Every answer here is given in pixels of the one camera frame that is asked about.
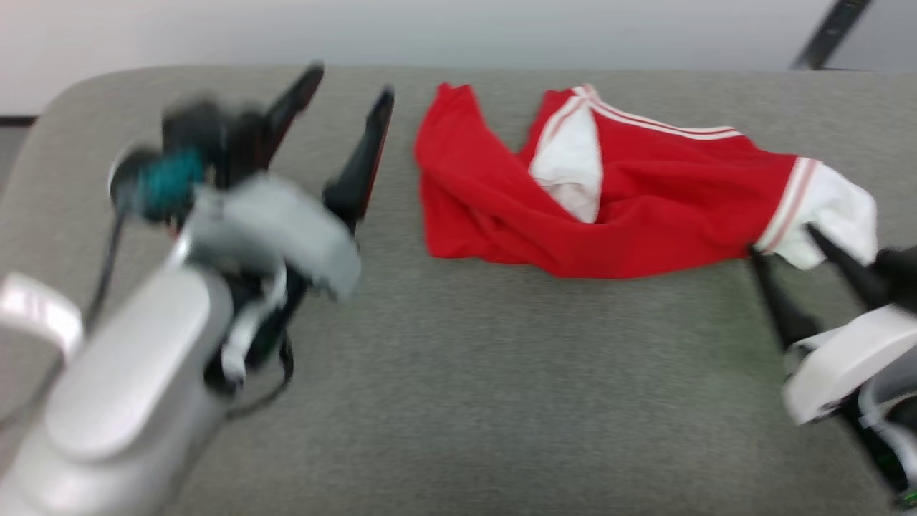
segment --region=gray table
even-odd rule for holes
[[[0,274],[78,302],[111,216],[105,178],[161,107],[213,88],[276,95],[298,68],[176,67],[78,84],[41,117],[0,202]],[[589,82],[680,126],[728,124],[761,147],[829,163],[878,201],[883,245],[917,242],[917,77],[868,73],[499,72],[335,68],[275,171],[317,193],[380,87],[397,100],[370,215],[365,278],[346,306],[306,300],[298,372],[270,410],[216,438],[171,514],[863,515],[885,493],[840,425],[794,427],[777,345],[745,264],[639,281],[561,281],[531,267],[426,255],[412,159],[439,82],[475,85],[518,147],[541,93]],[[109,307],[169,239],[132,227]],[[780,275],[833,324],[856,306],[826,267]],[[0,333],[0,410],[50,350]],[[17,435],[0,439],[5,465]]]

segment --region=garment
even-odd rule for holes
[[[823,257],[812,221],[864,262],[872,196],[813,159],[762,151],[734,128],[678,128],[548,91],[509,151],[468,85],[442,84],[417,135],[425,240],[440,258],[534,264],[562,277],[629,278],[747,255],[800,268]]]

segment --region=white stripe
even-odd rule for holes
[[[780,197],[780,204],[777,205],[774,216],[771,217],[767,228],[764,229],[764,234],[755,242],[755,247],[759,251],[764,251],[770,246],[772,243],[771,241],[777,236],[780,228],[782,228],[786,222],[787,217],[791,216],[790,208],[795,204],[796,196],[800,194],[800,181],[805,175],[805,170],[808,167],[809,158],[803,158],[802,156],[798,157],[796,163],[793,164],[793,170],[790,172],[790,179],[787,180],[787,186],[783,190],[783,196]]]
[[[660,127],[660,126],[657,126],[657,125],[653,125],[652,123],[639,122],[639,121],[636,121],[636,120],[632,120],[631,118],[625,118],[625,117],[623,117],[623,116],[621,116],[621,115],[618,115],[616,111],[611,110],[610,108],[606,107],[606,105],[605,105],[604,103],[602,103],[602,102],[596,102],[594,99],[592,99],[592,98],[590,98],[590,97],[588,97],[588,96],[583,96],[584,94],[583,94],[583,90],[582,90],[581,88],[582,88],[582,86],[577,86],[577,88],[574,88],[574,92],[577,93],[577,94],[578,94],[579,96],[581,96],[582,98],[585,98],[586,101],[589,103],[590,107],[591,107],[593,110],[595,110],[598,114],[600,114],[600,115],[602,115],[602,116],[604,116],[604,117],[606,117],[606,118],[610,118],[610,119],[612,119],[612,120],[621,122],[621,123],[623,123],[623,124],[628,124],[628,125],[631,125],[631,126],[637,126],[637,127],[643,128],[643,129],[651,129],[651,130],[655,130],[655,131],[658,131],[658,132],[664,132],[664,133],[672,134],[672,135],[675,135],[675,136],[681,136],[681,137],[684,137],[684,138],[689,138],[689,139],[691,139],[691,140],[722,140],[722,139],[725,139],[725,138],[732,138],[732,137],[735,137],[735,136],[744,136],[741,132],[739,132],[739,131],[737,131],[737,130],[735,130],[735,129],[733,129],[733,128],[728,128],[728,127],[714,128],[714,129],[719,129],[719,130],[730,129],[730,130],[727,130],[726,132],[717,132],[717,133],[711,133],[711,134],[692,134],[692,133],[689,133],[689,132],[684,132],[684,131],[682,131],[681,129],[672,129],[672,127],[674,127],[674,126]]]
[[[658,124],[668,129],[681,130],[681,131],[725,132],[729,130],[736,130],[735,128],[729,127],[729,126],[720,126],[720,127],[715,127],[715,128],[680,128],[678,126],[669,125],[665,122],[660,122],[659,120],[655,120],[653,118],[641,117],[640,115],[635,115],[634,113],[628,113],[622,109],[618,109],[617,107],[614,107],[611,104],[604,102],[602,98],[599,96],[599,92],[596,91],[595,87],[592,86],[592,84],[584,84],[582,86],[577,86],[576,88],[574,88],[574,90],[580,90],[581,91],[580,96],[585,96],[589,98],[593,103],[607,109],[608,111],[611,111],[612,113],[618,116],[621,116],[621,117],[631,118],[635,121],[648,122],[651,124]]]
[[[560,120],[563,120],[564,117],[572,113],[580,101],[581,99],[577,96],[568,98],[567,102],[565,102],[564,105],[560,107],[560,109],[555,111],[554,114],[547,119],[547,123],[545,124],[544,128],[541,129],[541,135],[538,137],[538,146],[535,148],[536,154],[544,150],[545,145],[550,143],[550,137],[548,135],[555,134],[558,131],[558,124],[560,123]]]

